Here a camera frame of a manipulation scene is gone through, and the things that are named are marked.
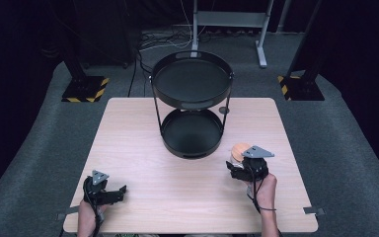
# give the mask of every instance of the dark background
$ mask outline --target dark background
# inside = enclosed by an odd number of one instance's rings
[[[255,2],[245,0],[244,4],[240,1],[226,4],[216,1],[214,10],[265,9],[266,5]],[[270,32],[277,30],[284,2],[274,1],[268,28]],[[292,0],[283,30],[304,32],[316,2]],[[29,133],[52,71],[62,60],[51,37],[46,3],[0,0],[0,177]],[[73,1],[52,3],[60,18],[74,28]],[[141,16],[139,24],[143,29],[185,20],[180,1],[138,0],[127,1],[127,4],[132,5],[137,16]],[[191,9],[192,1],[184,0],[184,4],[186,9]],[[199,9],[209,10],[212,1],[199,1],[199,4]],[[337,16],[343,18],[333,21]],[[339,0],[324,0],[316,21],[306,34],[299,57],[293,62],[295,70],[305,70],[313,65],[322,51],[321,39],[332,38],[332,34],[336,37],[327,45],[331,50],[319,72],[341,91],[379,158],[379,1],[350,1],[343,4]],[[68,36],[71,46],[77,49],[75,36]]]

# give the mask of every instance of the wooden table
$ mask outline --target wooden table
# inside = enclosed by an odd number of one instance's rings
[[[219,107],[211,111],[218,114]],[[171,108],[158,100],[161,118]],[[225,161],[234,144],[246,142],[271,151],[269,170],[278,178],[275,207],[282,233],[314,232],[314,214],[275,102],[231,98],[221,143],[211,155],[187,160],[163,144],[153,98],[108,102],[71,206],[83,197],[92,170],[109,174],[107,191],[127,185],[123,202],[105,213],[102,233],[259,233],[261,217],[246,196],[246,185],[230,176]],[[64,230],[76,232],[77,213]]]

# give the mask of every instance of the metal stand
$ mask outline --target metal stand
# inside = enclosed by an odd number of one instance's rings
[[[210,155],[220,144],[229,112],[231,67],[220,57],[201,51],[167,55],[150,76],[159,129],[166,148],[185,159]],[[175,108],[161,121],[157,98]],[[219,112],[210,111],[226,99]]]
[[[269,23],[273,0],[269,0],[265,13],[240,13],[240,12],[207,12],[198,11],[197,0],[193,0],[193,41],[192,50],[198,50],[198,25],[221,27],[245,27],[262,28],[259,40],[256,40],[256,48],[260,67],[266,68],[264,54],[264,40]]]
[[[316,52],[317,56],[313,64],[309,65],[306,68],[304,74],[301,77],[291,76],[291,73],[293,72],[299,58],[300,52],[305,44],[310,28],[319,11],[321,2],[322,0],[319,0],[319,2],[316,4],[309,25],[307,26],[305,36],[300,42],[300,45],[297,49],[293,61],[291,62],[287,74],[285,76],[278,76],[278,82],[281,86],[282,94],[287,101],[325,101],[325,98],[315,80],[319,74],[320,68],[325,63],[325,60],[330,53],[330,50],[332,48],[330,45],[334,43],[336,36],[330,35],[330,37],[327,37],[322,41],[318,52]]]
[[[56,12],[50,2],[47,0],[47,15],[53,26],[52,37],[57,45],[63,61],[69,70],[72,81],[63,93],[63,102],[97,102],[104,93],[108,79],[103,76],[87,76],[76,58],[69,38],[65,29],[61,26]]]

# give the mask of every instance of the yellow black hazard tape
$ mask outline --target yellow black hazard tape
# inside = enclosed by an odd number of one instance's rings
[[[300,79],[298,76],[291,76],[291,79]],[[288,90],[287,84],[285,83],[283,76],[278,76],[279,86],[281,86],[282,95],[284,95],[285,100],[291,101],[290,92]]]
[[[91,102],[91,103],[92,102],[98,102],[106,90],[107,83],[109,83],[109,78],[105,78],[101,82],[101,86],[98,89],[98,91],[96,92],[95,96],[92,96],[92,97],[63,97],[61,101],[62,102]]]

